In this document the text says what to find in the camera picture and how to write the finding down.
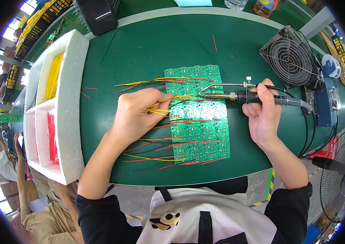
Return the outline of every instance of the standing fan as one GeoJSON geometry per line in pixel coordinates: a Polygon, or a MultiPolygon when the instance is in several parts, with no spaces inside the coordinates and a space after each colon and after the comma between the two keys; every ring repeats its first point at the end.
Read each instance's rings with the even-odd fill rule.
{"type": "Polygon", "coordinates": [[[288,23],[260,50],[287,89],[310,85],[310,89],[323,86],[321,65],[315,59],[304,35],[288,23]]]}
{"type": "Polygon", "coordinates": [[[328,155],[320,183],[324,214],[338,223],[345,217],[345,132],[336,140],[328,155]]]}

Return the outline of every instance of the white foam tray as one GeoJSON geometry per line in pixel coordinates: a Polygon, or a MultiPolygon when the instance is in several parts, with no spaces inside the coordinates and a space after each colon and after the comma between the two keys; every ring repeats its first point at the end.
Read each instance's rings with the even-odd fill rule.
{"type": "Polygon", "coordinates": [[[80,141],[79,101],[81,79],[88,41],[72,30],[53,42],[30,70],[25,106],[36,106],[25,112],[23,133],[28,164],[46,177],[67,185],[80,178],[84,161],[80,141]],[[64,53],[57,81],[56,97],[43,102],[53,58],[64,53]],[[59,165],[49,160],[47,112],[55,115],[59,165]]]}

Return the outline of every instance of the assembly table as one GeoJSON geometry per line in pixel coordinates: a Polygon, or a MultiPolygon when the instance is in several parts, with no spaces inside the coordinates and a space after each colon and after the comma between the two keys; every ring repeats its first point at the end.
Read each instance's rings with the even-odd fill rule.
{"type": "MultiPolygon", "coordinates": [[[[299,29],[313,14],[308,7],[285,0],[279,2],[279,9],[270,19],[265,19],[254,14],[254,3],[255,0],[249,0],[244,11],[239,12],[226,8],[223,0],[213,0],[213,7],[190,8],[176,7],[172,0],[122,0],[117,13],[118,28],[90,39],[81,90],[90,98],[83,95],[80,98],[84,163],[87,164],[113,122],[117,100],[121,95],[115,92],[122,89],[114,87],[116,84],[163,77],[163,71],[169,68],[217,64],[224,83],[242,83],[246,76],[251,76],[253,83],[269,78],[275,86],[283,87],[270,66],[259,55],[259,49],[287,22],[299,29]]],[[[314,54],[319,54],[320,57],[330,53],[319,34],[311,39],[311,47],[314,54]]],[[[345,127],[345,87],[339,79],[335,81],[335,86],[339,88],[341,97],[342,109],[339,110],[338,121],[338,131],[341,131],[345,127]]],[[[224,91],[233,90],[224,87],[224,91]]],[[[289,91],[301,98],[299,87],[289,91]]],[[[227,101],[226,105],[230,159],[141,173],[137,170],[160,161],[122,162],[133,159],[122,155],[114,165],[110,182],[143,186],[186,185],[231,179],[271,168],[266,155],[251,140],[248,118],[242,112],[242,105],[235,101],[227,101]]],[[[310,117],[308,116],[308,142],[313,128],[310,117]]],[[[330,132],[331,127],[317,127],[315,140],[309,151],[323,144],[330,132]]],[[[283,107],[277,134],[293,153],[300,152],[305,141],[305,123],[300,108],[283,107]]],[[[171,131],[167,127],[151,130],[143,138],[170,136],[171,131]]],[[[131,147],[141,144],[143,142],[137,141],[131,147]]],[[[173,155],[171,148],[142,156],[168,155],[173,155]]],[[[173,163],[165,162],[162,166],[170,164],[173,163]]]]}

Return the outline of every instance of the printed circuit board panel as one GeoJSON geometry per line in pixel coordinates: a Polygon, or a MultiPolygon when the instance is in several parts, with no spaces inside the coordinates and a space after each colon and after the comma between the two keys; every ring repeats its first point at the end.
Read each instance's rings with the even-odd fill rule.
{"type": "MultiPolygon", "coordinates": [[[[181,67],[164,71],[165,77],[191,77],[189,81],[199,81],[190,84],[166,82],[167,93],[174,96],[196,95],[204,87],[221,83],[220,70],[218,65],[181,67]]],[[[222,86],[214,86],[206,91],[207,93],[224,93],[222,86]]],[[[173,123],[171,126],[172,136],[181,136],[183,141],[209,141],[198,142],[189,145],[175,146],[174,156],[185,155],[187,160],[202,162],[230,158],[229,130],[227,108],[224,100],[217,101],[182,101],[173,100],[170,104],[170,116],[185,120],[203,120],[193,123],[173,123]]],[[[176,118],[170,121],[179,122],[176,118]]]]}

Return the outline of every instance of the plastic bottle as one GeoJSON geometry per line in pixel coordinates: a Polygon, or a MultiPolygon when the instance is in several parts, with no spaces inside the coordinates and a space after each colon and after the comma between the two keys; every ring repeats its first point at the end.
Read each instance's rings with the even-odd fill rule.
{"type": "Polygon", "coordinates": [[[248,0],[224,0],[224,3],[230,9],[242,11],[248,0]]]}
{"type": "Polygon", "coordinates": [[[278,2],[279,0],[258,0],[254,5],[254,12],[259,16],[269,18],[278,2]]]}

